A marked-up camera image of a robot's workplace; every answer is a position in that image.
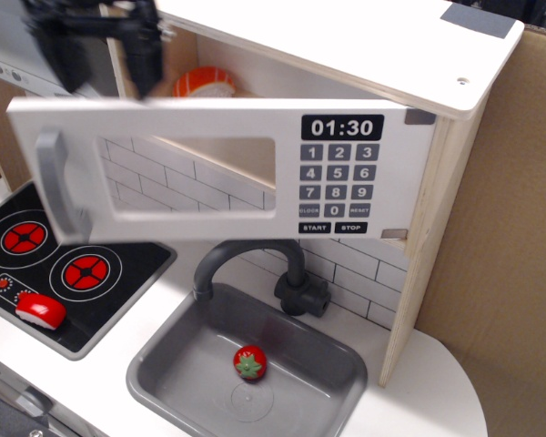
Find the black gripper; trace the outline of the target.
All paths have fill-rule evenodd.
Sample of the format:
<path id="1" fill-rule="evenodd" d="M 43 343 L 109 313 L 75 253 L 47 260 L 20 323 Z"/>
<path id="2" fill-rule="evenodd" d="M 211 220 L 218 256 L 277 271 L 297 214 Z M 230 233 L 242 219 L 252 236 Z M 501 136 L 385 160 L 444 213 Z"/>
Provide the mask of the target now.
<path id="1" fill-rule="evenodd" d="M 75 93 L 92 77 L 86 50 L 74 36 L 121 40 L 137 97 L 163 80 L 164 29 L 153 1 L 24 1 L 30 33 L 62 87 Z"/>

